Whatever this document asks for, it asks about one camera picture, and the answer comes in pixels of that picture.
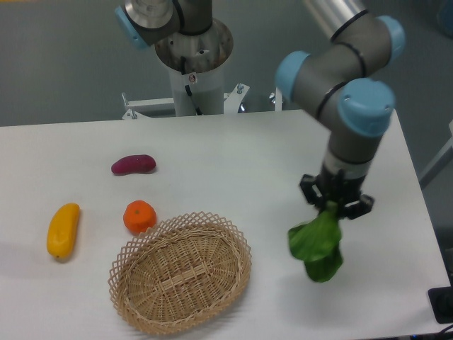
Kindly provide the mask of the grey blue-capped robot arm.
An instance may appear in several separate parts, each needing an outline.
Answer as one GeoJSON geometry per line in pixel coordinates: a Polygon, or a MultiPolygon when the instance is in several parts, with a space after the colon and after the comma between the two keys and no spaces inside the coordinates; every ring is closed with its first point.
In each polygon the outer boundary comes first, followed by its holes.
{"type": "MultiPolygon", "coordinates": [[[[372,210],[361,187],[395,106],[393,91],[372,74],[403,52],[406,36],[397,20],[373,16],[361,1],[307,1],[306,7],[331,46],[318,56],[286,56],[275,85],[331,133],[320,174],[300,181],[307,203],[324,211],[334,202],[338,217],[353,220],[372,210]]],[[[225,112],[216,73],[233,38],[213,17],[211,1],[125,1],[115,16],[132,44],[153,47],[168,69],[177,115],[225,112]]]]}

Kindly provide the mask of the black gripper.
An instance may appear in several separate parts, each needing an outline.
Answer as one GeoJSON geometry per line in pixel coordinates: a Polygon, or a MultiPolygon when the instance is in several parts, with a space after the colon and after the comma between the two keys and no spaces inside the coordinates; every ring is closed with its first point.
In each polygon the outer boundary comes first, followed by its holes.
{"type": "Polygon", "coordinates": [[[304,174],[299,187],[306,202],[319,212],[323,212],[327,202],[332,201],[339,205],[339,219],[354,220],[370,213],[374,206],[374,198],[362,194],[364,181],[365,176],[350,179],[344,176],[342,170],[334,174],[322,166],[319,175],[304,174]]]}

